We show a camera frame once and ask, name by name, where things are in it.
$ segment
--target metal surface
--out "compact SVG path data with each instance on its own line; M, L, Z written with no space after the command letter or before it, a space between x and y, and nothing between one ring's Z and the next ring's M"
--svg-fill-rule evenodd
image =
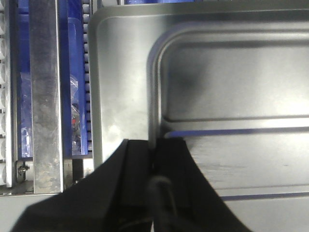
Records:
M22 183L26 179L25 172L27 168L25 168L24 162L22 160L18 160L15 166L16 166L16 171L15 171L16 182Z
M309 126L308 23L178 30L150 54L152 143L170 131Z
M227 206L253 232L307 232L309 197L227 201Z
M29 1L36 194L62 192L71 176L70 114L66 112L70 109L68 25L63 4L60 0Z
M15 185L15 161L20 150L17 10L15 0L5 1L5 162L6 186L9 188Z
M297 0L130 5L98 10L90 20L88 35L95 167L123 139L148 139L146 60L162 33L187 21L303 21L308 19L306 8L307 1Z
M33 161L26 161L25 166L29 167L26 171L26 180L33 181Z
M0 231L9 232L27 206L52 195L23 195L0 197Z
M186 137L221 196L309 192L308 44L303 22L190 23L162 35L148 63L152 146Z
M83 176L84 178L87 177L89 174L91 174L93 172L93 159L92 158L86 158L83 159Z

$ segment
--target stainless steel tray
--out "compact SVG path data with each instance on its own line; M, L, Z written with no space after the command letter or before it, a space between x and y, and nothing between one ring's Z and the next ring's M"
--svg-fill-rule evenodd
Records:
M157 38L172 26L201 20L308 18L305 0L147 4L98 10L88 31L95 166L122 139L148 139L146 60Z
M309 23L189 23L148 60L149 139L184 137L221 196L309 191Z

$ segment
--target blue plastic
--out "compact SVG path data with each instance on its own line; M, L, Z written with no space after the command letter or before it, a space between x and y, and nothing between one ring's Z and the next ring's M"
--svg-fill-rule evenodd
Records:
M194 0L126 0L127 5L148 4L148 3L178 3L178 2L194 2Z
M19 0L19 60L21 73L21 128L23 158L32 157L28 145L32 138L31 80L29 55L29 15L28 0ZM85 78L84 78L84 41L81 0L68 0L68 37L70 75L78 81L78 92L73 102L78 104L81 132L81 155L88 154L87 120L85 118Z
M256 129L230 129L230 130L183 130L171 131L166 134L167 138L191 137L191 136L217 136L217 135L238 135L238 134L265 134L265 133L292 133L308 131L309 127L288 127L288 128L256 128Z

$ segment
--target metal frame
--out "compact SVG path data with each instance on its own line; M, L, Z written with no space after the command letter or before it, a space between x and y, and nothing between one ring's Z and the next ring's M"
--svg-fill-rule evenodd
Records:
M64 1L29 1L36 194L62 192L71 180L68 101L70 73L66 14Z

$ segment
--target blue plastic panel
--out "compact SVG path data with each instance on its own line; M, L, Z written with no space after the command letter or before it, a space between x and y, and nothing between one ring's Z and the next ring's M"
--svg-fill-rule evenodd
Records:
M70 53L70 75L78 82L78 91L72 104L78 109L80 121L80 151L76 155L87 155L87 120L85 118L85 77L84 77L84 32L82 24L82 3L80 0L68 1L68 35ZM28 0L19 0L19 55L21 72L21 133L23 158L32 157L32 112L31 76L29 55L29 15Z

